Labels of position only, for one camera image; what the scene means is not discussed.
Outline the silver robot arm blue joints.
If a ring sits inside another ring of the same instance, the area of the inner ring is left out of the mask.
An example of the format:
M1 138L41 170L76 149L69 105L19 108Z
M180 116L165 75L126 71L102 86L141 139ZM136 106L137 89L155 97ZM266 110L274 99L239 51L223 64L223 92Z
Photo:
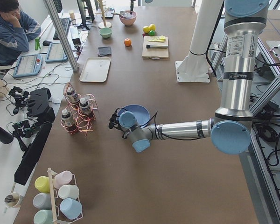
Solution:
M141 127L132 112L123 112L118 121L123 138L136 152L152 140L196 140L210 137L213 145L226 154L239 154L250 143L253 115L249 99L254 76L259 34L266 27L267 0L224 0L224 32L227 34L223 88L220 107L208 120Z

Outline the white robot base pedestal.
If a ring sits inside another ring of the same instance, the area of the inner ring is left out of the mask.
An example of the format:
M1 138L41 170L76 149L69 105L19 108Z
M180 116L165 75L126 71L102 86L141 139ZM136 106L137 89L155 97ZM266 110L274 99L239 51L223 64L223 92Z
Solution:
M183 61L175 62L177 82L179 83L208 83L209 64L207 50L211 43L212 34L217 20L220 19L224 6L223 0L203 0L192 36L189 53Z

